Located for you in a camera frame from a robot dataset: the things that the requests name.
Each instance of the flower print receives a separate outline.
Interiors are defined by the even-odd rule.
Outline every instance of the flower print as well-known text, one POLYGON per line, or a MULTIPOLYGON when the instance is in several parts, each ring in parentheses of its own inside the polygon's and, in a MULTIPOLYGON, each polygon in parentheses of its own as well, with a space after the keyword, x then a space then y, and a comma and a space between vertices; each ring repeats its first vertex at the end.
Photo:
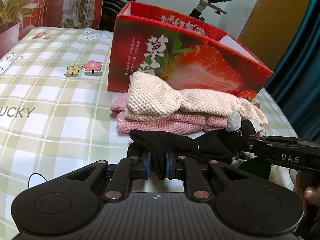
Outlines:
POLYGON ((101 62, 95 62, 94 60, 90 60, 88 63, 83 65, 85 71, 100 71, 102 67, 101 62))
POLYGON ((88 63, 83 64, 84 74, 87 76, 101 76, 103 72, 101 72, 102 63, 94 60, 90 60, 88 63))
POLYGON ((53 35, 51 35, 51 34, 46 34, 43 38, 45 39, 45 40, 48 40, 48 39, 51 39, 53 37, 53 35))
POLYGON ((43 36, 45 36, 47 33, 37 33, 34 37, 32 37, 31 39, 38 39, 38 38, 41 38, 43 36))
POLYGON ((81 70, 82 68, 79 66, 69 66, 67 73, 79 73, 79 70, 81 70))
POLYGON ((36 37, 40 38, 40 37, 45 36, 45 35, 47 35, 47 33, 44 33, 44 32, 43 33, 37 33, 36 37))

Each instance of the rabbit print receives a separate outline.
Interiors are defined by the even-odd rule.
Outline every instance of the rabbit print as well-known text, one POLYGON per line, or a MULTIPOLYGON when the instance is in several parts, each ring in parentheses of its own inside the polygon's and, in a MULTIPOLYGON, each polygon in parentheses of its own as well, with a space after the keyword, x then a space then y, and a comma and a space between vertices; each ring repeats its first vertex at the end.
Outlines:
POLYGON ((89 40, 89 41, 98 40, 98 39, 106 40, 106 39, 109 38, 109 37, 107 36, 107 33, 106 33, 106 32, 95 33, 95 32, 93 32, 93 31, 87 30, 87 33, 88 33, 88 34, 86 35, 86 38, 87 38, 87 40, 89 40))
POLYGON ((4 57, 2 61, 0 61, 0 75, 7 70, 7 68, 12 64, 17 62, 18 60, 22 59, 22 56, 18 56, 15 59, 14 58, 14 53, 11 53, 7 56, 4 57))

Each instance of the gray fingertip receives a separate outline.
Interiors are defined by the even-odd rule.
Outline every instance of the gray fingertip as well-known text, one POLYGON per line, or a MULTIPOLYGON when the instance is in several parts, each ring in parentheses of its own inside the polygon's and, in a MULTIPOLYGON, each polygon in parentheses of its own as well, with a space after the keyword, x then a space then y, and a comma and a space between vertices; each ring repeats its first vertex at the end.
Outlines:
POLYGON ((241 116, 238 112, 232 112, 227 121, 227 132, 236 131, 241 128, 241 116))

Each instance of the pink flower pot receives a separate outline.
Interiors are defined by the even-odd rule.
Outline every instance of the pink flower pot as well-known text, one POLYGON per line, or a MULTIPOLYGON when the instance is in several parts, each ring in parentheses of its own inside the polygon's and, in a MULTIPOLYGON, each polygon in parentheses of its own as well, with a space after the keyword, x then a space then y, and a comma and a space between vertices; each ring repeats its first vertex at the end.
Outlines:
POLYGON ((0 58, 2 58, 5 54, 8 53, 10 49, 12 49, 19 42, 19 29, 20 24, 16 24, 12 26, 10 29, 0 33, 0 58))

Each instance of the exercise bike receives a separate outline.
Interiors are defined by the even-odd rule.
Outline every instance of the exercise bike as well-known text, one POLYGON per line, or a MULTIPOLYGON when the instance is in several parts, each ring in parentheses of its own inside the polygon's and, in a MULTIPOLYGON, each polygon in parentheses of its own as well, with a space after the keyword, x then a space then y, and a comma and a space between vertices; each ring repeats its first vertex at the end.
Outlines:
MULTIPOLYGON (((99 30, 107 30, 113 32, 116 22, 116 16, 129 1, 135 0, 103 0, 102 16, 100 20, 99 30)), ((213 8, 215 10, 215 13, 219 15, 227 14, 227 12, 214 5, 218 2, 227 1, 231 0, 200 0, 199 4, 190 13, 190 16, 204 21, 205 19, 201 17, 201 14, 207 6, 213 8)))

